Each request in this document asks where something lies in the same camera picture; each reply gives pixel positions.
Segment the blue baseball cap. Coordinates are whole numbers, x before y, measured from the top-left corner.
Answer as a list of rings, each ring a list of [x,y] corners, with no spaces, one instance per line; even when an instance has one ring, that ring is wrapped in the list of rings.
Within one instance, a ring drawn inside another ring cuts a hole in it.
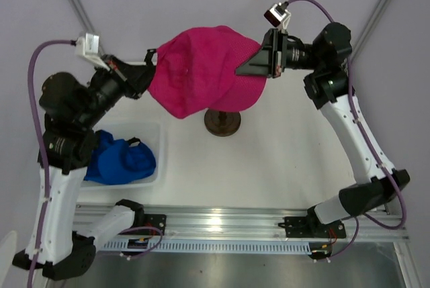
[[[84,177],[102,185],[126,185],[154,174],[157,167],[152,150],[139,138],[115,139],[105,130],[96,132],[98,147],[93,150]]]

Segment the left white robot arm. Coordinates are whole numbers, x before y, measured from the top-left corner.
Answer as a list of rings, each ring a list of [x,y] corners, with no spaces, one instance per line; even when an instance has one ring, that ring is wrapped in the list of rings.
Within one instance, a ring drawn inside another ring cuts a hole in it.
[[[42,85],[43,147],[40,150],[40,200],[34,233],[13,265],[41,271],[53,281],[86,273],[97,252],[118,234],[139,234],[145,227],[144,208],[123,199],[99,221],[73,229],[75,208],[92,152],[99,146],[95,125],[123,97],[139,99],[155,75],[154,51],[141,65],[115,56],[102,57],[104,66],[82,85],[72,74],[59,72]]]

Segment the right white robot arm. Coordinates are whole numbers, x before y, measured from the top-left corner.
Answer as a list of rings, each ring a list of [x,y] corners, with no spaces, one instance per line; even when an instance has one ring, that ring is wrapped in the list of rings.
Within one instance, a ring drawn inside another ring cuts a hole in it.
[[[359,110],[349,82],[351,32],[341,23],[327,24],[311,44],[276,28],[236,69],[239,76],[278,78],[283,70],[309,70],[304,89],[335,131],[351,165],[355,184],[307,211],[306,229],[321,237],[331,224],[357,217],[398,197],[411,178],[386,158]]]

